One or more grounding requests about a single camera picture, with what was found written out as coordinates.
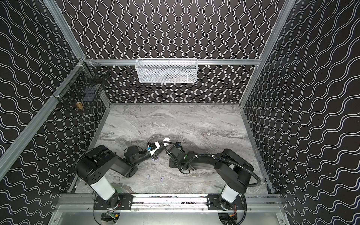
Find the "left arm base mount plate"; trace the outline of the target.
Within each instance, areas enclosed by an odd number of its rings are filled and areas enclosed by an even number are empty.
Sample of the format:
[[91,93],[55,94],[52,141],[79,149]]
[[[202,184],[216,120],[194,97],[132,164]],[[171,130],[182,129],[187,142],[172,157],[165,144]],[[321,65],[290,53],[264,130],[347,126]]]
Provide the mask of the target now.
[[130,210],[132,207],[134,196],[131,194],[115,193],[109,200],[104,200],[97,196],[93,209],[94,210]]

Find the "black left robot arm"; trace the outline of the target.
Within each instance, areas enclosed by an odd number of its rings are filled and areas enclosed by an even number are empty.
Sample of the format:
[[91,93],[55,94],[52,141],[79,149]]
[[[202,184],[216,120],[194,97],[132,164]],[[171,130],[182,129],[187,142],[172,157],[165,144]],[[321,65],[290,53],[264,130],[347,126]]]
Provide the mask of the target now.
[[85,152],[74,164],[76,174],[97,193],[98,196],[113,208],[117,204],[118,192],[105,177],[109,170],[130,178],[138,170],[137,165],[148,159],[156,159],[167,149],[162,142],[148,143],[145,149],[130,146],[124,150],[124,157],[111,151],[104,145]]

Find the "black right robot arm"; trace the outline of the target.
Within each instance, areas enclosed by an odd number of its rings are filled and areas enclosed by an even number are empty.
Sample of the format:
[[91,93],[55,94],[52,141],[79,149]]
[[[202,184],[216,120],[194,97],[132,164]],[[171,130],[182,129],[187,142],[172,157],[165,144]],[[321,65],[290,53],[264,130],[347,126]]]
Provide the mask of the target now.
[[170,147],[167,154],[178,170],[185,175],[197,169],[214,170],[225,182],[220,199],[233,203],[238,195],[245,194],[249,187],[260,186],[262,181],[254,173],[253,166],[231,149],[217,154],[185,152],[180,142],[164,141]]

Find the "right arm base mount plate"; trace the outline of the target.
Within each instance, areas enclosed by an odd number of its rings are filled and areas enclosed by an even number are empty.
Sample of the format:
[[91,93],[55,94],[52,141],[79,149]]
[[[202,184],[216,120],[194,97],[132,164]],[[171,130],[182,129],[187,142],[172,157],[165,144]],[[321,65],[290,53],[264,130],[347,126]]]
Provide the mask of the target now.
[[233,203],[229,203],[221,198],[220,194],[208,194],[206,205],[209,211],[241,211],[246,207],[244,196],[237,196]]

